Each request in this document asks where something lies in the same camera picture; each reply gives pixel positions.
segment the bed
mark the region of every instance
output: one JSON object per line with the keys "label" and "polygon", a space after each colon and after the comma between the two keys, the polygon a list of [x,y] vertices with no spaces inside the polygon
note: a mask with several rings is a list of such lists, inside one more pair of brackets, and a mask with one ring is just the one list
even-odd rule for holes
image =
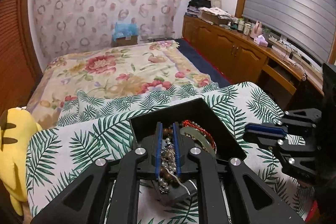
{"label": "bed", "polygon": [[[94,159],[118,159],[131,149],[130,117],[201,97],[245,150],[245,163],[305,218],[313,189],[284,175],[271,151],[242,139],[247,122],[275,122],[282,110],[253,83],[220,89],[177,47],[175,41],[118,47],[66,55],[48,66],[28,104],[44,129],[31,138],[27,151],[32,216]],[[120,108],[110,112],[116,105]],[[90,154],[95,134],[102,137]],[[304,145],[299,137],[288,139]],[[164,207],[150,183],[140,187],[139,223],[198,223],[197,197]]]}

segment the black bag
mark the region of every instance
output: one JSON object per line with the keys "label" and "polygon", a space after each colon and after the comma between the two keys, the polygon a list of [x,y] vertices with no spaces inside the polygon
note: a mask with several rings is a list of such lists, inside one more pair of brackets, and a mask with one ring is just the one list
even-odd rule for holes
{"label": "black bag", "polygon": [[200,7],[211,8],[211,2],[210,0],[191,0],[189,1],[188,7],[189,6],[193,6],[196,8]]}

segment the floor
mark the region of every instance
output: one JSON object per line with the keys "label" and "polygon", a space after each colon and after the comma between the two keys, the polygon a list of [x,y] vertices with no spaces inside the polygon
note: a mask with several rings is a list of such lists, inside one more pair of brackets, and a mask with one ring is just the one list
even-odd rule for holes
{"label": "floor", "polygon": [[219,88],[231,85],[230,82],[216,69],[205,60],[186,40],[183,38],[175,39],[180,44],[177,49],[194,64],[194,66],[202,73],[210,75],[213,82],[217,82]]}

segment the stuffed animal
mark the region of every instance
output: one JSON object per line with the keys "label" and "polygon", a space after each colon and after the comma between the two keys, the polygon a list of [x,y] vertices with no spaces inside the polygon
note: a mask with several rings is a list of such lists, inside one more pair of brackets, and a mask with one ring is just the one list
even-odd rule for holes
{"label": "stuffed animal", "polygon": [[27,202],[26,153],[30,138],[41,126],[22,108],[11,108],[0,117],[0,179],[16,213],[23,215]]}

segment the window blind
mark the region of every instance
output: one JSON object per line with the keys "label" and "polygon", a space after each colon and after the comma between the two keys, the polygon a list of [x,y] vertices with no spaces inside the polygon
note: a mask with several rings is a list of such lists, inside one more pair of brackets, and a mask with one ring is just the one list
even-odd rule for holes
{"label": "window blind", "polygon": [[287,36],[320,62],[334,40],[336,0],[245,0],[243,16]]}

